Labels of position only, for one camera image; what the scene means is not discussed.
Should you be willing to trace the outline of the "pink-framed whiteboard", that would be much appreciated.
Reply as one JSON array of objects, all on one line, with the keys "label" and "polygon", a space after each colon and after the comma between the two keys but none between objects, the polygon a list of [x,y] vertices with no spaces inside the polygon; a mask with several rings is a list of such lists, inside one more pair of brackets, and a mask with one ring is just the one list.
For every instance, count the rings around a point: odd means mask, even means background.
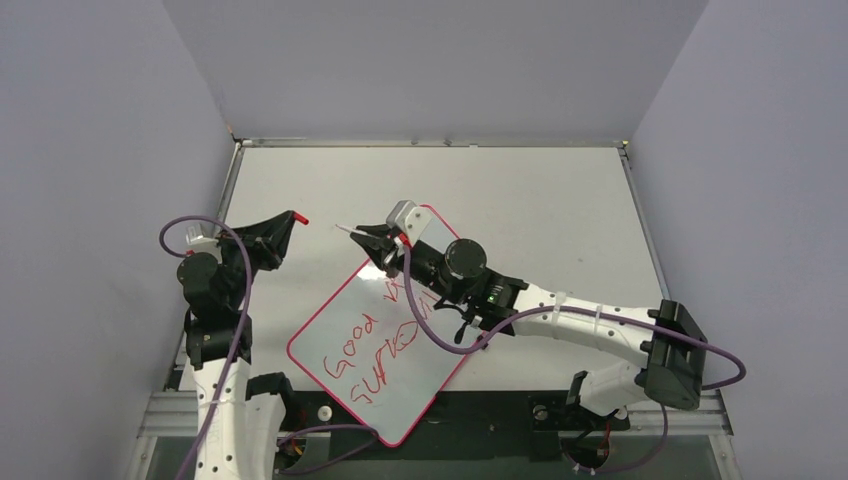
[{"label": "pink-framed whiteboard", "polygon": [[418,324],[402,275],[367,256],[288,340],[287,357],[340,409],[396,448],[467,364]]}]

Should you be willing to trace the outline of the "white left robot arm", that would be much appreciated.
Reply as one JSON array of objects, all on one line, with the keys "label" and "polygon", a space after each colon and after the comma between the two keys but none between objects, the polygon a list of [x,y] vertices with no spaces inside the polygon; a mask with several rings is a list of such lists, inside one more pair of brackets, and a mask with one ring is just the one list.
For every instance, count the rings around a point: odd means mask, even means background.
[{"label": "white left robot arm", "polygon": [[270,479],[279,434],[298,421],[300,407],[284,373],[252,375],[248,306],[257,273],[282,265],[294,226],[308,221],[289,210],[240,228],[218,222],[208,235],[205,217],[188,220],[176,277],[187,303],[183,330],[198,428],[177,476]]}]

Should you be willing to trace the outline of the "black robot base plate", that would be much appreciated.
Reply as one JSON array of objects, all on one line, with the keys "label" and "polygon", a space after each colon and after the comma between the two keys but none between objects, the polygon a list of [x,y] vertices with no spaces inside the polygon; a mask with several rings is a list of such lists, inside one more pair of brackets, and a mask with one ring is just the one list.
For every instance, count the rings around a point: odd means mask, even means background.
[{"label": "black robot base plate", "polygon": [[339,425],[333,432],[313,432],[283,446],[279,468],[305,468],[345,455],[348,460],[490,460],[524,457],[555,460],[564,446],[591,448],[607,433],[630,428],[627,419],[593,419],[567,404],[556,391],[444,391],[397,447],[354,429],[355,419],[328,394],[297,391],[272,429],[290,431]]}]

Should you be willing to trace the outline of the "white whiteboard marker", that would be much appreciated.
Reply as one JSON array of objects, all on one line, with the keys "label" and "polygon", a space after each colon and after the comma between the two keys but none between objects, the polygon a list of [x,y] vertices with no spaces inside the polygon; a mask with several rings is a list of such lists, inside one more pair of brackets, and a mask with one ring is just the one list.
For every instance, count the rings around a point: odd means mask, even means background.
[{"label": "white whiteboard marker", "polygon": [[361,230],[354,229],[352,227],[347,227],[347,226],[344,226],[344,225],[335,224],[334,226],[336,228],[338,228],[339,230],[341,230],[341,231],[343,231],[347,234],[350,234],[350,235],[366,235],[366,233],[367,233],[367,232],[362,232]]}]

